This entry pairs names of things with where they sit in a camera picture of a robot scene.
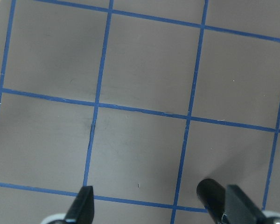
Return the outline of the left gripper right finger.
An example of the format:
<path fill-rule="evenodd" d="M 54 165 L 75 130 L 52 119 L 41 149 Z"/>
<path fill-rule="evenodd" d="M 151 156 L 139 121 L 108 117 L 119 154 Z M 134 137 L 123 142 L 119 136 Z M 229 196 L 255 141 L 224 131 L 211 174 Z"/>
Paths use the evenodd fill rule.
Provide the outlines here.
<path fill-rule="evenodd" d="M 230 224 L 262 224 L 266 216 L 238 185 L 228 185 L 224 211 Z"/>

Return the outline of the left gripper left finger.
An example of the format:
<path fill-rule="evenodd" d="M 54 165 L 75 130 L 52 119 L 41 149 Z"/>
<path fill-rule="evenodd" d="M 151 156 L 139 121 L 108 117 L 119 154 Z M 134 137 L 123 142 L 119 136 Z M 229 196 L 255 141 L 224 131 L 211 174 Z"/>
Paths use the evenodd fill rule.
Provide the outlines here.
<path fill-rule="evenodd" d="M 67 211 L 67 224 L 92 224 L 94 219 L 94 192 L 92 186 L 83 186 Z"/>

